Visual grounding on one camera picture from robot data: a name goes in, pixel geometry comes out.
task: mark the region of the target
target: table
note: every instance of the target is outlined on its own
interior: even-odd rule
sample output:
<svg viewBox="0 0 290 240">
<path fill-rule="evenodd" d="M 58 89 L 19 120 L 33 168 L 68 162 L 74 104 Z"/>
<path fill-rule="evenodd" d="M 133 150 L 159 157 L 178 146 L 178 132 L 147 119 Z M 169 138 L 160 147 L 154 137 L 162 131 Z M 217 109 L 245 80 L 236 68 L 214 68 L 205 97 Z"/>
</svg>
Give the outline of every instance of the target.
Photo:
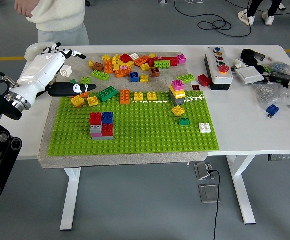
<svg viewBox="0 0 290 240">
<path fill-rule="evenodd" d="M 206 74 L 204 56 L 207 47 L 223 47 L 230 63 L 239 58 L 243 49 L 252 49 L 290 65 L 290 59 L 277 45 L 75 46 L 70 49 L 83 54 L 181 52 L 187 59 L 188 72 L 199 76 Z M 243 221 L 245 224 L 255 224 L 242 172 L 255 155 L 290 154 L 290 109 L 282 107 L 273 118 L 267 118 L 268 114 L 258 104 L 252 87 L 243 84 L 235 75 L 228 91 L 211 91 L 208 87 L 201 87 L 201 90 L 208 104 L 219 145 L 219 150 L 208 152 L 208 156 L 227 156 Z M 2 117 L 0 124 L 23 141 L 18 159 L 38 159 L 50 103 L 51 97 L 44 94 L 30 111 L 23 112 L 20 121 Z M 72 225 L 80 175 L 80 168 L 74 167 L 65 168 L 69 183 L 61 230 L 70 230 Z"/>
</svg>

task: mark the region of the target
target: electrical cable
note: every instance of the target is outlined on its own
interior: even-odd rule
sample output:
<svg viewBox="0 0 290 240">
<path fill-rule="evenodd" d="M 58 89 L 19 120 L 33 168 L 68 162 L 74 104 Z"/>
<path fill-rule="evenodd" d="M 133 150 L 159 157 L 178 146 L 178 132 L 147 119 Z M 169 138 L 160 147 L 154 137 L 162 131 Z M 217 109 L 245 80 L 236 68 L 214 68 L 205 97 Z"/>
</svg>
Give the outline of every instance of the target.
<svg viewBox="0 0 290 240">
<path fill-rule="evenodd" d="M 215 17 L 219 18 L 219 20 L 215 20 L 213 22 L 208 22 L 208 21 L 200 21 L 200 22 L 198 22 L 197 27 L 200 28 L 201 30 L 215 30 L 215 31 L 217 31 L 218 33 L 220 33 L 220 34 L 222 34 L 224 36 L 232 37 L 232 38 L 242 38 L 242 37 L 246 37 L 246 36 L 251 34 L 251 27 L 250 26 L 249 26 L 249 33 L 246 34 L 246 35 L 234 36 L 234 35 L 225 34 L 225 33 L 221 32 L 221 31 L 230 30 L 231 29 L 231 24 L 229 22 L 227 22 L 223 17 L 221 17 L 219 15 L 216 15 L 216 14 L 211 14 L 211 13 L 200 14 L 200 15 L 187 15 L 185 13 L 180 12 L 177 9 L 176 0 L 174 0 L 174 9 L 178 13 L 180 13 L 181 15 L 184 15 L 184 16 L 190 17 L 190 18 L 197 18 L 197 17 L 202 17 L 202 16 L 215 16 Z M 223 25 L 222 26 L 216 26 L 215 24 L 217 24 L 217 23 L 223 23 Z M 211 25 L 211 28 L 203 28 L 203 27 L 201 27 L 201 24 L 209 24 L 209 25 Z"/>
<path fill-rule="evenodd" d="M 185 1 L 186 1 L 187 3 L 189 3 L 189 4 L 199 4 L 199 3 L 202 3 L 202 2 L 193 2 L 193 0 L 185 0 Z M 233 3 L 231 3 L 231 2 L 229 2 L 229 1 L 227 1 L 227 0 L 224 0 L 224 1 L 228 2 L 229 4 L 231 4 L 231 5 L 235 6 L 235 7 L 241 8 L 241 9 L 248 9 L 249 2 L 250 2 L 250 0 L 248 0 L 247 7 L 244 8 L 244 7 L 241 7 L 241 6 L 235 5 L 235 4 L 233 4 Z M 217 18 L 220 18 L 220 20 L 216 20 L 216 21 L 213 21 L 213 22 L 208 22 L 208 21 L 200 21 L 200 22 L 198 22 L 197 27 L 198 27 L 199 29 L 201 29 L 201 30 L 215 30 L 216 32 L 218 32 L 218 33 L 220 33 L 220 34 L 222 34 L 222 35 L 224 35 L 224 36 L 232 37 L 232 38 L 242 38 L 242 37 L 247 37 L 247 36 L 249 36 L 249 35 L 251 34 L 251 27 L 250 27 L 250 25 L 248 26 L 248 27 L 249 27 L 249 33 L 248 33 L 248 34 L 241 35 L 241 36 L 234 36 L 234 35 L 225 34 L 225 33 L 221 32 L 221 31 L 228 31 L 228 30 L 230 30 L 230 29 L 231 29 L 231 24 L 230 24 L 229 22 L 225 21 L 225 19 L 224 19 L 223 17 L 221 17 L 221 16 L 219 16 L 219 15 L 216 15 L 216 14 L 211 14 L 211 13 L 200 14 L 200 15 L 187 15 L 187 14 L 185 14 L 185 13 L 180 12 L 180 11 L 177 9 L 177 7 L 176 7 L 176 0 L 174 0 L 174 9 L 175 9 L 178 13 L 180 13 L 181 15 L 184 15 L 184 16 L 186 16 L 186 17 L 190 17 L 190 18 L 197 18 L 197 17 L 202 17 L 202 16 L 215 16 L 215 17 L 217 17 Z M 290 12 L 289 12 L 289 13 L 282 13 L 282 14 L 275 14 L 275 15 L 278 16 L 278 15 L 288 15 L 288 14 L 290 14 Z M 223 25 L 222 25 L 222 26 L 216 26 L 215 24 L 217 24 L 217 23 L 223 23 Z M 211 25 L 211 28 L 203 28 L 203 27 L 201 27 L 201 24 L 209 24 L 209 25 Z"/>
<path fill-rule="evenodd" d="M 217 206 L 216 206 L 216 215 L 215 215 L 215 225 L 214 225 L 214 238 L 213 240 L 215 240 L 216 237 L 216 222 L 217 222 L 217 215 L 218 215 L 218 201 L 219 201 L 219 186 L 220 186 L 220 175 L 219 172 L 217 170 L 209 170 L 207 171 L 209 174 L 216 172 L 218 174 L 218 194 L 217 194 Z"/>
</svg>

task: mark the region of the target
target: gray pants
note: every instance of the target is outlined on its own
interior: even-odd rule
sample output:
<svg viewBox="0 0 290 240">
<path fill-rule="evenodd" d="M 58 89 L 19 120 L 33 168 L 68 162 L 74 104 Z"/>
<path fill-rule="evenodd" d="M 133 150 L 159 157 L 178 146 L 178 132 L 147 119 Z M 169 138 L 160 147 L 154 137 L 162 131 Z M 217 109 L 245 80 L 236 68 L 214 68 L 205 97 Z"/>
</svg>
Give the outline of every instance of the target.
<svg viewBox="0 0 290 240">
<path fill-rule="evenodd" d="M 67 31 L 40 31 L 38 30 L 39 43 L 61 43 L 62 46 L 88 46 L 89 39 L 85 24 Z"/>
</svg>

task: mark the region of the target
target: yellow lego brick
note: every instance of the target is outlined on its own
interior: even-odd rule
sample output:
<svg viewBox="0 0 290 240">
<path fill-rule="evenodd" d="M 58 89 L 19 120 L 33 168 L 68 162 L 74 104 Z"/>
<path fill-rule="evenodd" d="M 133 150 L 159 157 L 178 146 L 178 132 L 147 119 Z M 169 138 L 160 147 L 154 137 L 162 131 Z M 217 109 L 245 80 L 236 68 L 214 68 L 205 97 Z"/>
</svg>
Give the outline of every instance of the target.
<svg viewBox="0 0 290 240">
<path fill-rule="evenodd" d="M 71 104 L 73 104 L 76 108 L 80 108 L 81 106 L 85 104 L 84 99 L 82 99 L 80 96 L 76 96 L 72 98 L 70 101 L 71 101 Z"/>
<path fill-rule="evenodd" d="M 142 92 L 134 92 L 134 101 L 143 101 L 143 93 Z"/>
<path fill-rule="evenodd" d="M 142 69 L 143 72 L 150 70 L 148 63 L 140 65 L 140 68 Z"/>
<path fill-rule="evenodd" d="M 147 83 L 148 82 L 148 76 L 147 75 L 140 75 L 139 82 L 140 83 Z"/>
<path fill-rule="evenodd" d="M 185 97 L 185 91 L 183 90 L 175 91 L 171 85 L 169 86 L 169 90 L 174 95 L 175 99 L 181 99 Z"/>
<path fill-rule="evenodd" d="M 92 69 L 93 66 L 94 66 L 94 62 L 93 61 L 89 61 L 89 65 L 88 66 L 89 66 L 90 69 Z"/>
<path fill-rule="evenodd" d="M 110 56 L 108 56 L 108 55 L 104 55 L 101 59 L 103 59 L 103 61 L 105 62 L 105 61 L 110 61 L 111 60 L 111 57 Z"/>
<path fill-rule="evenodd" d="M 155 92 L 148 92 L 147 93 L 147 100 L 148 101 L 157 101 L 157 94 Z"/>
<path fill-rule="evenodd" d="M 133 61 L 129 61 L 128 63 L 126 63 L 126 66 L 131 69 L 132 67 L 135 66 L 135 63 Z"/>
<path fill-rule="evenodd" d="M 118 64 L 114 64 L 113 65 L 113 70 L 114 71 L 118 71 L 120 68 L 119 68 L 119 65 Z"/>
<path fill-rule="evenodd" d="M 185 110 L 183 110 L 180 106 L 176 106 L 173 109 L 171 109 L 171 112 L 177 117 L 179 117 L 180 115 L 185 113 Z"/>
<path fill-rule="evenodd" d="M 96 96 L 87 98 L 87 102 L 90 107 L 98 105 L 98 100 Z"/>
<path fill-rule="evenodd" d="M 121 60 L 117 60 L 116 62 L 117 62 L 117 64 L 118 64 L 120 67 L 125 66 L 125 63 L 124 63 L 123 61 L 121 61 Z"/>
</svg>

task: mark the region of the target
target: black cable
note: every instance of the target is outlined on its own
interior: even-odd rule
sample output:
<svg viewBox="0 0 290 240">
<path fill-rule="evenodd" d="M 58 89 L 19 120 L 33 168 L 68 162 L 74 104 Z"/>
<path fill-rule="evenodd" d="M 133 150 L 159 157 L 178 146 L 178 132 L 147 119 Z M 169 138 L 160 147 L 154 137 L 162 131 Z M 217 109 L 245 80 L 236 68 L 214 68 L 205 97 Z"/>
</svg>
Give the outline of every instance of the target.
<svg viewBox="0 0 290 240">
<path fill-rule="evenodd" d="M 220 175 L 219 172 L 217 170 L 209 170 L 207 171 L 209 174 L 216 172 L 218 173 L 218 194 L 217 194 L 217 206 L 216 206 L 216 215 L 215 215 L 215 225 L 214 225 L 214 238 L 213 240 L 215 240 L 216 237 L 216 222 L 217 222 L 217 215 L 218 215 L 218 201 L 219 201 L 219 186 L 220 186 Z"/>
<path fill-rule="evenodd" d="M 200 14 L 200 15 L 187 15 L 185 13 L 182 13 L 180 12 L 177 7 L 176 7 L 176 0 L 174 0 L 174 9 L 180 13 L 181 15 L 184 15 L 186 17 L 190 17 L 190 18 L 197 18 L 197 17 L 202 17 L 202 16 L 215 16 L 217 18 L 220 18 L 220 20 L 215 20 L 213 22 L 208 22 L 208 21 L 200 21 L 198 24 L 197 24 L 197 27 L 201 30 L 215 30 L 216 32 L 224 35 L 224 36 L 227 36 L 227 37 L 232 37 L 232 38 L 242 38 L 242 37 L 246 37 L 248 35 L 251 34 L 251 27 L 249 26 L 249 33 L 246 34 L 246 35 L 241 35 L 241 36 L 234 36 L 234 35 L 229 35 L 229 34 L 225 34 L 221 31 L 228 31 L 231 29 L 231 24 L 229 22 L 227 22 L 223 17 L 219 16 L 219 15 L 216 15 L 216 14 L 211 14 L 211 13 L 206 13 L 206 14 Z M 216 23 L 223 23 L 222 26 L 216 26 L 215 24 Z M 203 28 L 200 26 L 200 24 L 210 24 L 211 25 L 211 28 Z"/>
</svg>

